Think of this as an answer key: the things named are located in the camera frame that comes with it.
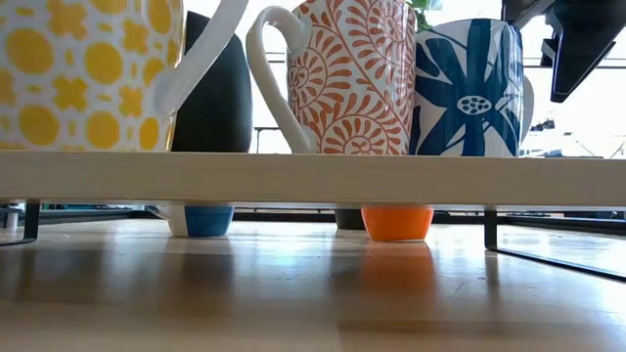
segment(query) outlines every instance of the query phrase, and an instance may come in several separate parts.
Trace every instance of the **white mug handle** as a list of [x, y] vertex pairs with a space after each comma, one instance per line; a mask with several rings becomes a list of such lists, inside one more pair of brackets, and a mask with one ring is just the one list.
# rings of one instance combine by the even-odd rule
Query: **white mug handle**
[[158, 79], [155, 88], [156, 112], [170, 116], [180, 109], [235, 34], [246, 5], [247, 0], [220, 2], [215, 15], [181, 63]]
[[535, 112], [535, 90], [532, 87], [532, 83], [526, 75], [524, 75], [524, 111], [522, 114], [522, 127], [521, 127], [521, 139], [519, 142], [523, 142], [530, 131], [532, 125], [532, 115]]
[[308, 30], [305, 29], [304, 23], [291, 12], [278, 6], [269, 7], [258, 15], [247, 33], [246, 52], [252, 76], [254, 76], [268, 108], [274, 115], [276, 123], [287, 139], [291, 152], [313, 154], [315, 151], [311, 148], [309, 140], [289, 104], [281, 95], [276, 78], [267, 61], [263, 46], [263, 26], [266, 23], [280, 30], [287, 41], [288, 49], [292, 53], [303, 50], [308, 44], [305, 36]]

